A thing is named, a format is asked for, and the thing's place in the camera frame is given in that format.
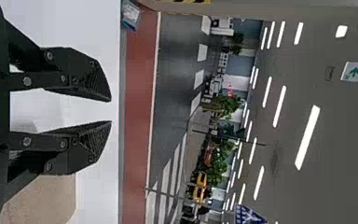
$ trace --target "green directional sign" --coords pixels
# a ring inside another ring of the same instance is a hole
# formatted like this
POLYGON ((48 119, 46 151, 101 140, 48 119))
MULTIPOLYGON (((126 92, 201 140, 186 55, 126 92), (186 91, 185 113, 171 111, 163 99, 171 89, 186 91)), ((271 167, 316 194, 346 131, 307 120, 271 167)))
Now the green directional sign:
POLYGON ((341 81, 358 82, 358 63, 347 62, 345 64, 341 81))
POLYGON ((353 68, 351 71, 350 71, 350 74, 353 76, 353 77, 356 77, 358 75, 358 68, 355 67, 353 68))

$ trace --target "traffic sign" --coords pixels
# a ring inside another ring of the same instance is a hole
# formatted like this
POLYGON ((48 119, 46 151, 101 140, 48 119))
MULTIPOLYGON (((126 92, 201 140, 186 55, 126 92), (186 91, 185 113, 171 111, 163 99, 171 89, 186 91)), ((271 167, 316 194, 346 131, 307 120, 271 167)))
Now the traffic sign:
POLYGON ((347 62, 345 64, 341 81, 358 82, 358 63, 347 62))
POLYGON ((258 215, 253 209, 241 205, 235 205, 235 224, 264 224, 268 223, 268 221, 258 215))

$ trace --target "car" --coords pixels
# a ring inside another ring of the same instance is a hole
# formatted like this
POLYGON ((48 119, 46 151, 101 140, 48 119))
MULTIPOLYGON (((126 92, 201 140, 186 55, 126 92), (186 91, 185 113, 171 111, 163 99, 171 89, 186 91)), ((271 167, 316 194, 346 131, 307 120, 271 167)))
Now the car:
POLYGON ((204 154, 204 165, 206 167, 211 167, 213 150, 214 150, 214 142, 211 141, 208 143, 204 154))
POLYGON ((197 176, 197 185, 205 188, 206 184, 207 184, 207 175, 204 172, 199 172, 198 176, 197 176))

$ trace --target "red sidewalk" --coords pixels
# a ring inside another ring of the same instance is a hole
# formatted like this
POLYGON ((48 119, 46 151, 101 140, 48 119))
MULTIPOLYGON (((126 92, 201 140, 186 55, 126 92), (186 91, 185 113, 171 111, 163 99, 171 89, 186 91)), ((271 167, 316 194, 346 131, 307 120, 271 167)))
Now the red sidewalk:
POLYGON ((125 161, 123 214, 125 224, 145 223, 145 180, 157 33, 157 12, 141 7, 141 24, 127 32, 125 161))

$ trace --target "blue sign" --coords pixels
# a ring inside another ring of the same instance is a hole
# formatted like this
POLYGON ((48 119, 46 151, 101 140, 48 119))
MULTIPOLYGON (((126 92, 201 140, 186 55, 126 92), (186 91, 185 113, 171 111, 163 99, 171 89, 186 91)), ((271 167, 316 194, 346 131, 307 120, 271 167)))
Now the blue sign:
POLYGON ((235 205, 235 224, 264 224, 268 221, 245 205, 235 205))

